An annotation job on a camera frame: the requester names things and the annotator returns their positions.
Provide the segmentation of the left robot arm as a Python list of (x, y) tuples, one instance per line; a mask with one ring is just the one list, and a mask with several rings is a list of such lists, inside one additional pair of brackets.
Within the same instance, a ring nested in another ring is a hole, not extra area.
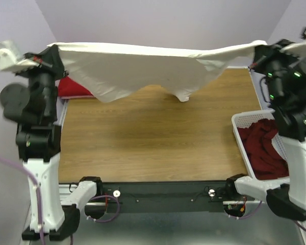
[(28, 85), (7, 85), (0, 93), (6, 119), (17, 123), (15, 142), (21, 170), (29, 180), (31, 222), (23, 240), (63, 241), (78, 229), (80, 213), (89, 200), (102, 198), (99, 177), (80, 179), (70, 197), (61, 200), (58, 168), (62, 128), (57, 121), (56, 81), (67, 76), (57, 45), (38, 54), (21, 54), (14, 48), (0, 48), (0, 70), (26, 78)]

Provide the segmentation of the white t-shirt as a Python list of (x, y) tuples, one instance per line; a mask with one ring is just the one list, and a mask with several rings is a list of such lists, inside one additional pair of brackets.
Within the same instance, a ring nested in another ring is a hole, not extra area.
[(217, 79), (238, 57), (254, 57), (266, 41), (213, 50), (189, 50), (116, 43), (57, 42), (69, 77), (99, 101), (109, 103), (149, 85), (160, 85), (186, 102)]

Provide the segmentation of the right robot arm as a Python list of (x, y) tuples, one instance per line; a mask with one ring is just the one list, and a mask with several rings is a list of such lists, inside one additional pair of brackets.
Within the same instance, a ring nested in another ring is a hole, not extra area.
[(247, 195), (266, 202), (279, 217), (306, 221), (306, 35), (300, 43), (283, 39), (257, 46), (250, 68), (265, 79), (289, 177), (261, 181), (235, 175), (226, 181), (225, 196)]

